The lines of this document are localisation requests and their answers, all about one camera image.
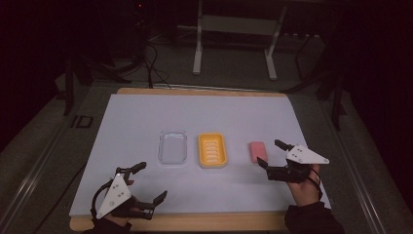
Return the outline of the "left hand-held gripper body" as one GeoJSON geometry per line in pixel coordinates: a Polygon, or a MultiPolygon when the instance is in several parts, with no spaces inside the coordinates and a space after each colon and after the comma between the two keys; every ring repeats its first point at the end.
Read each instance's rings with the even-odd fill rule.
{"type": "Polygon", "coordinates": [[[114,177],[95,192],[95,197],[98,197],[102,191],[106,192],[100,207],[95,209],[96,219],[102,219],[111,213],[117,217],[136,217],[147,220],[152,218],[154,205],[137,202],[132,197],[127,185],[130,175],[132,175],[131,168],[117,168],[114,177]]]}

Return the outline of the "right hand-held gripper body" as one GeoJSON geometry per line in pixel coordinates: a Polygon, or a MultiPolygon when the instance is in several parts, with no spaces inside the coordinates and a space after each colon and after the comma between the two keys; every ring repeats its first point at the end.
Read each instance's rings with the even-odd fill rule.
{"type": "Polygon", "coordinates": [[[309,177],[313,164],[327,165],[329,160],[303,145],[293,145],[285,151],[286,165],[271,167],[266,170],[269,180],[301,183],[309,177]]]}

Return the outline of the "pink soap bar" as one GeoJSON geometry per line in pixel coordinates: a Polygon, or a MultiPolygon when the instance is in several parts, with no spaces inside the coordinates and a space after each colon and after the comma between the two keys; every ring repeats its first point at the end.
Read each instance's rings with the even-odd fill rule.
{"type": "Polygon", "coordinates": [[[262,141],[253,141],[249,144],[249,154],[251,162],[256,164],[259,159],[267,162],[268,156],[265,143],[262,141]]]}

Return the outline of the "clear plastic container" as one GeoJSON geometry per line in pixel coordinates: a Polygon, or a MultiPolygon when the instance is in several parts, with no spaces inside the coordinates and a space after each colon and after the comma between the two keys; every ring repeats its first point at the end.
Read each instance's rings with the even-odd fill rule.
{"type": "Polygon", "coordinates": [[[162,131],[158,159],[162,165],[183,165],[187,158],[187,135],[184,131],[162,131]]]}

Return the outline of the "yellow soap dish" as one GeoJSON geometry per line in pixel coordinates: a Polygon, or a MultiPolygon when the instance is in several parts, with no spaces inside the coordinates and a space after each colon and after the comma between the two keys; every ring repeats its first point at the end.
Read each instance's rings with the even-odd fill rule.
{"type": "Polygon", "coordinates": [[[225,138],[221,133],[198,136],[199,164],[202,168],[223,168],[228,162],[225,138]]]}

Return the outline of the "person's left hand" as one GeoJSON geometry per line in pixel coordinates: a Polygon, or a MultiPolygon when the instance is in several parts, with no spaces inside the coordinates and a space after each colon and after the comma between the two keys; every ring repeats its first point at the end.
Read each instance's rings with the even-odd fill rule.
{"type": "MultiPolygon", "coordinates": [[[[127,181],[127,185],[132,185],[133,183],[134,183],[134,180],[127,181]]],[[[117,217],[117,216],[113,216],[112,214],[108,214],[105,218],[123,227],[125,227],[129,223],[129,220],[130,220],[129,217],[117,217]]]]}

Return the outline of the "person's right hand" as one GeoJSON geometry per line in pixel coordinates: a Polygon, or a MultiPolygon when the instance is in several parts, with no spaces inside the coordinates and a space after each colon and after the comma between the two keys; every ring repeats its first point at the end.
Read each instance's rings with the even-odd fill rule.
{"type": "Polygon", "coordinates": [[[298,207],[314,204],[320,200],[319,165],[313,164],[309,177],[301,183],[287,184],[298,207]]]}

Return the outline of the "white table mat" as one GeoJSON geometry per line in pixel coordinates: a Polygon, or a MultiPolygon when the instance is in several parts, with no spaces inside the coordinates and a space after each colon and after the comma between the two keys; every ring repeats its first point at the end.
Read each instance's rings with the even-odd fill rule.
{"type": "Polygon", "coordinates": [[[133,176],[131,193],[152,201],[168,192],[159,214],[284,211],[294,200],[287,185],[267,179],[250,160],[248,146],[265,143],[269,163],[282,166],[285,153],[275,146],[304,144],[290,100],[279,97],[206,97],[114,95],[104,113],[71,215],[89,213],[97,189],[117,168],[146,162],[133,176]],[[158,159],[162,131],[184,131],[187,158],[183,165],[158,159]],[[221,133],[228,162],[221,169],[199,164],[198,136],[221,133]]]}

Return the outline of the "wooden table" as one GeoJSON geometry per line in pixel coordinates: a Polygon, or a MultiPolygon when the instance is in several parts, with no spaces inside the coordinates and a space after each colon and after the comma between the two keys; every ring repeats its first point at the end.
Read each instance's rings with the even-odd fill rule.
{"type": "MultiPolygon", "coordinates": [[[[206,96],[206,97],[279,97],[282,94],[225,91],[185,91],[161,89],[122,88],[114,95],[161,95],[161,96],[206,96]]],[[[222,212],[222,213],[182,213],[159,214],[154,212],[152,219],[135,218],[132,228],[135,231],[174,232],[174,231],[246,231],[282,230],[285,211],[267,212],[222,212]]],[[[90,212],[71,215],[70,227],[74,231],[84,231],[92,227],[90,212]]]]}

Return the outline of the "black tripod stand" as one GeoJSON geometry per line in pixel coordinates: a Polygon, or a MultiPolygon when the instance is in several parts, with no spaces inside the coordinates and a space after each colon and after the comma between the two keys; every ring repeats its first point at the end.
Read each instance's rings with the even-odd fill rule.
{"type": "Polygon", "coordinates": [[[67,116],[74,106],[74,77],[77,77],[82,85],[90,86],[94,81],[91,69],[97,70],[116,83],[130,82],[91,58],[79,54],[70,55],[64,64],[64,89],[56,96],[57,99],[63,99],[65,102],[64,116],[67,116]]]}
{"type": "Polygon", "coordinates": [[[312,85],[319,84],[316,91],[318,100],[328,100],[333,96],[331,122],[340,131],[340,116],[344,113],[341,105],[345,70],[348,66],[346,42],[333,33],[325,42],[325,47],[314,66],[303,81],[291,88],[282,90],[284,94],[295,94],[312,85]]]}

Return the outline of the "white metal stand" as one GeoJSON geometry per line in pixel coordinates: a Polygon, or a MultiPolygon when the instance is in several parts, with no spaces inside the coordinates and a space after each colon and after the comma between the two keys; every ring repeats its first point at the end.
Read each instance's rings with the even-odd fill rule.
{"type": "Polygon", "coordinates": [[[206,15],[204,13],[204,2],[206,0],[197,0],[197,25],[196,29],[196,47],[193,60],[192,73],[200,75],[202,71],[203,59],[203,33],[205,31],[225,32],[237,34],[251,34],[270,36],[271,43],[264,50],[264,59],[268,70],[269,79],[276,81],[278,79],[276,64],[273,59],[284,18],[287,12],[287,6],[282,5],[277,19],[249,19],[237,18],[218,15],[206,15]]]}

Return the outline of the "metal floor rail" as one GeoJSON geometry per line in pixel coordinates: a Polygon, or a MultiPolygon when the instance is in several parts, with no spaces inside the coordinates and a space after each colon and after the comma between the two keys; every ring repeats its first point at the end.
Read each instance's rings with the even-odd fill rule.
{"type": "Polygon", "coordinates": [[[360,176],[356,163],[353,160],[350,150],[343,139],[342,133],[336,130],[332,123],[332,120],[330,119],[329,104],[320,101],[319,106],[322,110],[325,121],[332,131],[335,143],[339,148],[340,158],[343,161],[347,175],[351,181],[352,187],[354,188],[358,203],[360,204],[371,233],[386,234],[386,229],[383,225],[383,222],[379,217],[377,210],[371,200],[371,196],[367,190],[365,183],[362,180],[362,177],[360,176]]]}
{"type": "Polygon", "coordinates": [[[17,193],[14,195],[12,201],[7,207],[7,210],[0,218],[0,234],[10,233],[17,215],[20,214],[32,192],[36,188],[44,168],[46,167],[64,131],[65,127],[59,127],[53,132],[51,139],[41,151],[39,158],[35,161],[34,165],[28,171],[28,174],[22,180],[17,193]]]}

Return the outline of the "black floor bracket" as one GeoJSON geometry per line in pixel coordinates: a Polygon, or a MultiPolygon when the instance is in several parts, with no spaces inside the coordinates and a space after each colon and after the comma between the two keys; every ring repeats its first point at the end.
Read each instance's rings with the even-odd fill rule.
{"type": "Polygon", "coordinates": [[[92,116],[86,115],[76,115],[71,122],[71,128],[90,128],[94,122],[94,118],[92,116]]]}

